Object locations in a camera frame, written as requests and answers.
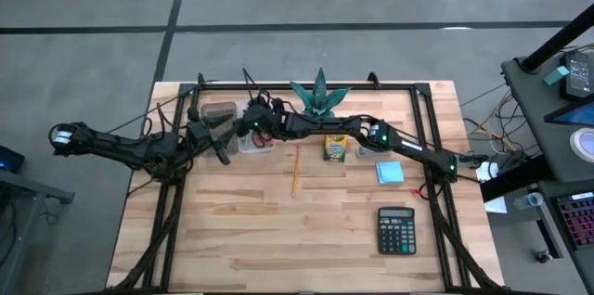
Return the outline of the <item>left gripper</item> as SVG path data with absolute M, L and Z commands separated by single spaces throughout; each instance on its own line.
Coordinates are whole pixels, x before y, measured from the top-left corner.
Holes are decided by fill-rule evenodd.
M 226 154 L 226 146 L 236 136 L 237 128 L 233 127 L 235 115 L 230 113 L 202 118 L 196 108 L 189 108 L 187 118 L 187 140 L 190 143 L 191 155 L 197 157 L 207 149 L 213 148 L 220 162 L 228 165 L 230 159 Z M 215 138 L 211 129 L 227 131 Z

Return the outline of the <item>clear plastic box lid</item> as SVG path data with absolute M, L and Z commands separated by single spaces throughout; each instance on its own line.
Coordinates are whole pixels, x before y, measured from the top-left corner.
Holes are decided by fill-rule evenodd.
M 216 118 L 230 115 L 230 117 L 224 123 L 211 129 L 213 137 L 218 138 L 226 131 L 233 128 L 233 121 L 237 118 L 237 106 L 235 102 L 208 103 L 204 104 L 200 108 L 200 115 L 204 118 Z M 226 144 L 226 154 L 230 156 L 237 153 L 238 139 L 235 135 L 233 135 Z M 216 152 L 213 148 L 209 148 L 202 154 L 202 157 L 216 158 Z

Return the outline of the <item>yellow green crayon box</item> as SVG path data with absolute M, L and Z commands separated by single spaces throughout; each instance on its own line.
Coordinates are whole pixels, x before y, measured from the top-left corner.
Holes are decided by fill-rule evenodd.
M 324 142 L 323 159 L 344 162 L 346 147 L 347 135 L 327 135 Z

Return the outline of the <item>blue sticky note pad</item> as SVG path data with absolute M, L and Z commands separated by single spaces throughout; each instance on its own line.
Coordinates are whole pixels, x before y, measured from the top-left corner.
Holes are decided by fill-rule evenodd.
M 376 163 L 380 185 L 398 185 L 405 181 L 400 161 L 380 161 Z

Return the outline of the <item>clear plastic storage box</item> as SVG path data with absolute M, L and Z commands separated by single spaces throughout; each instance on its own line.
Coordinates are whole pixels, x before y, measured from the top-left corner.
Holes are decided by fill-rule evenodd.
M 265 153 L 265 152 L 272 151 L 276 147 L 276 144 L 275 144 L 273 147 L 270 147 L 270 148 L 257 148 L 252 143 L 252 132 L 253 132 L 253 130 L 250 130 L 246 135 L 238 138 L 238 150 L 240 153 L 243 153 L 243 154 Z

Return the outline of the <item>artificial plant in white pot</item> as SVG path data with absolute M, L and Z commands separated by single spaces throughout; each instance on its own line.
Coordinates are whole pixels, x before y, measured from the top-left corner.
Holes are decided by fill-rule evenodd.
M 325 72 L 319 68 L 311 92 L 296 82 L 290 82 L 291 89 L 302 100 L 303 115 L 312 118 L 334 117 L 333 109 L 342 103 L 350 87 L 338 88 L 330 93 L 327 89 Z

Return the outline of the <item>grey stapler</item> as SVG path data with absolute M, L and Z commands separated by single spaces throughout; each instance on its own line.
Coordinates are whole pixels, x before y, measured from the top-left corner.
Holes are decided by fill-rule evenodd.
M 378 159 L 384 158 L 390 155 L 388 151 L 374 151 L 366 147 L 360 146 L 356 151 L 355 155 L 359 159 Z

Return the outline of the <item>black desk calculator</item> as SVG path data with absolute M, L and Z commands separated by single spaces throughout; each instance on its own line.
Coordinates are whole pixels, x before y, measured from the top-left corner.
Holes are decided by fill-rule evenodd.
M 378 250 L 382 255 L 417 253 L 415 211 L 409 207 L 381 207 L 377 212 Z

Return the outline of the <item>grey metal table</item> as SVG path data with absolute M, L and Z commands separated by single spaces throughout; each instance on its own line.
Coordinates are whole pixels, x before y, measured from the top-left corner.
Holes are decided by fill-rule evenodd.
M 7 238 L 0 229 L 0 295 L 15 295 L 16 281 L 32 238 L 36 218 L 47 199 L 70 204 L 75 193 L 0 170 L 0 223 L 9 214 Z

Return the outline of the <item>dark device with blue light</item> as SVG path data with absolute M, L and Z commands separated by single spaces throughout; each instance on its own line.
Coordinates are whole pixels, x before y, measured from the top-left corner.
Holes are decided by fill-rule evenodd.
M 0 170 L 19 173 L 25 161 L 25 157 L 18 152 L 0 146 Z

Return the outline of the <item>white paper sheet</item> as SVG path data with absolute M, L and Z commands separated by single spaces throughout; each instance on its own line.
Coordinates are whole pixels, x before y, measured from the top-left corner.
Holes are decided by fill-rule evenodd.
M 506 214 L 507 205 L 504 197 L 498 197 L 487 201 L 484 204 L 485 211 L 487 213 Z

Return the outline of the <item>black side desk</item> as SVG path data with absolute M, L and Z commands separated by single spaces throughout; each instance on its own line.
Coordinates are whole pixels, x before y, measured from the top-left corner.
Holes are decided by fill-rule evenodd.
M 548 85 L 544 78 L 560 66 L 559 55 L 543 63 L 535 74 L 521 69 L 513 59 L 501 64 L 503 76 L 518 102 L 541 154 L 516 167 L 515 174 L 530 175 L 535 180 L 554 179 L 566 185 L 594 181 L 594 163 L 580 159 L 571 150 L 570 135 L 576 125 L 561 125 L 545 121 L 545 116 L 569 104 L 559 97 L 559 86 Z

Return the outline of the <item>small teal box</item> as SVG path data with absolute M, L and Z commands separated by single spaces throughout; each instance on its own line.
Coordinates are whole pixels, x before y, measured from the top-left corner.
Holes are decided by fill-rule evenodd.
M 547 85 L 554 85 L 560 82 L 563 78 L 565 78 L 569 74 L 569 70 L 565 66 L 559 66 L 554 70 L 550 71 L 543 81 Z

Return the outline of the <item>tablet with blue screen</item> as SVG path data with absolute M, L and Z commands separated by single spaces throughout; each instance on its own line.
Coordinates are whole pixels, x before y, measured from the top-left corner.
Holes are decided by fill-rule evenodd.
M 594 127 L 594 100 L 570 104 L 547 114 L 545 122 Z

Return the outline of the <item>backlit keyboard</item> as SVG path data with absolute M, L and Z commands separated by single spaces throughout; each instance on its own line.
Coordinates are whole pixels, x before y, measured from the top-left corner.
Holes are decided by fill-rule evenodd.
M 594 247 L 594 191 L 554 199 L 564 231 L 574 250 Z

